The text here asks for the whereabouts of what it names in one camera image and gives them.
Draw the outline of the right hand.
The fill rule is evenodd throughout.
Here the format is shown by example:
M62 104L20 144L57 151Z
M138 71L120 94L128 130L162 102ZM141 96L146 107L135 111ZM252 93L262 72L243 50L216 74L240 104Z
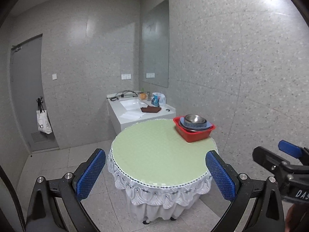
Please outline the right hand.
M285 218L285 232L308 231L308 205L293 204Z

